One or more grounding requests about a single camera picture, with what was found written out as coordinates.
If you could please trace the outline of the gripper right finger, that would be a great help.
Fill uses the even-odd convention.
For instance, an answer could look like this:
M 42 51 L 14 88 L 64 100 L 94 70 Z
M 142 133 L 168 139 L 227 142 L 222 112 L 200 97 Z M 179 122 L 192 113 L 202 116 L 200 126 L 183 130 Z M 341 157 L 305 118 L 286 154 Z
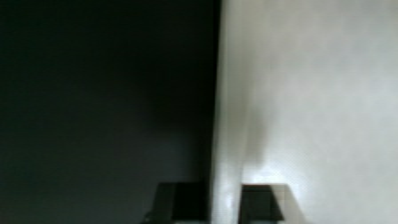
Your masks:
M 298 202 L 286 184 L 241 186 L 238 224 L 305 224 Z

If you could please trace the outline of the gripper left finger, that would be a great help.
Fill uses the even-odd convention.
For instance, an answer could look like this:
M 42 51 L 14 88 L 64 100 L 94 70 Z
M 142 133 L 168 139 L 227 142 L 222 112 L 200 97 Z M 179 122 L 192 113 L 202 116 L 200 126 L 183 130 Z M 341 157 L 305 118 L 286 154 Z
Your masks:
M 208 189 L 202 182 L 163 182 L 140 224 L 208 224 Z

